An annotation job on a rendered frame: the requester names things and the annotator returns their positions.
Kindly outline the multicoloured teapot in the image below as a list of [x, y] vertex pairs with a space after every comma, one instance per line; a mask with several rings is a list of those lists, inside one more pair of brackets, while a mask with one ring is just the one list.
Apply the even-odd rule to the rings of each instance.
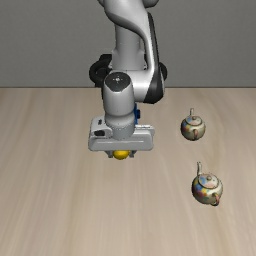
[[197, 175], [192, 181], [193, 197], [202, 204], [218, 206], [223, 193], [221, 180], [212, 173], [204, 173], [202, 164], [197, 163]]
[[190, 114], [181, 122], [180, 131], [187, 140], [197, 141], [204, 136], [206, 125], [200, 116], [194, 114], [194, 109], [191, 108]]

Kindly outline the yellow lemon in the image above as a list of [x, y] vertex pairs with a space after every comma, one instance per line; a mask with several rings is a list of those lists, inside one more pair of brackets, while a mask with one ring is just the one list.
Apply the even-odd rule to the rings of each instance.
[[124, 160], [129, 156], [128, 150], [116, 150], [113, 152], [113, 157], [117, 160]]

